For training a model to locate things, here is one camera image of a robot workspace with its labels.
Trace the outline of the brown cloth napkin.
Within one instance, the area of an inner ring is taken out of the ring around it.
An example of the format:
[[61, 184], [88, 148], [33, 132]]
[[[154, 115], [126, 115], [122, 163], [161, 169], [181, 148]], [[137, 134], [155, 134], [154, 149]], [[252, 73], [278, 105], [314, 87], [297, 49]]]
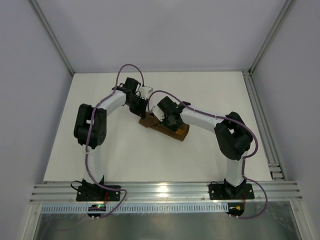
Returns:
[[160, 124], [161, 122], [149, 112], [146, 112], [145, 118], [141, 118], [138, 123], [146, 128], [151, 128], [159, 133], [162, 133], [166, 136], [169, 136], [181, 142], [185, 140], [190, 130], [190, 125], [183, 123], [178, 129], [185, 129], [186, 134], [178, 135], [176, 134], [176, 132], [173, 132], [170, 129], [166, 128], [165, 126], [161, 125]]

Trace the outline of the orange plastic fork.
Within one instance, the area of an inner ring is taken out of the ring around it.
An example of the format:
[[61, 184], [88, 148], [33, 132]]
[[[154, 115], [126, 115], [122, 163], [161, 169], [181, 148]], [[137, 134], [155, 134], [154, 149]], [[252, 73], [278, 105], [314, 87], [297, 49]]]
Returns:
[[176, 133], [177, 135], [185, 135], [186, 132], [187, 132], [187, 131], [186, 131], [185, 129], [179, 128], [175, 133]]

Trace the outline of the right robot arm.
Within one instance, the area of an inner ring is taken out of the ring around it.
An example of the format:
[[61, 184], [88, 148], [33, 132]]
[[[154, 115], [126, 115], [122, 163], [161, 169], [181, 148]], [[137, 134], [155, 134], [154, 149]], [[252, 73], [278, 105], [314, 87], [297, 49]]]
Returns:
[[211, 200], [253, 200], [253, 187], [244, 176], [245, 157], [251, 147], [253, 136], [236, 112], [226, 116], [195, 109], [188, 102], [175, 103], [164, 97], [151, 108], [159, 125], [176, 133], [183, 125], [194, 125], [215, 134], [218, 147], [226, 158], [227, 173], [222, 183], [212, 181], [208, 185]]

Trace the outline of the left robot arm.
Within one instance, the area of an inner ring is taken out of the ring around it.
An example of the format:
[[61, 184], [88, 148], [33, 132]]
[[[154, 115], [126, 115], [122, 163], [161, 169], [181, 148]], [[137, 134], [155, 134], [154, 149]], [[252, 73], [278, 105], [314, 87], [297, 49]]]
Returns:
[[131, 113], [146, 117], [146, 108], [153, 88], [128, 77], [96, 105], [81, 104], [78, 108], [73, 135], [84, 146], [85, 175], [82, 188], [86, 191], [120, 191], [104, 185], [101, 146], [107, 137], [107, 118], [120, 107], [128, 106]]

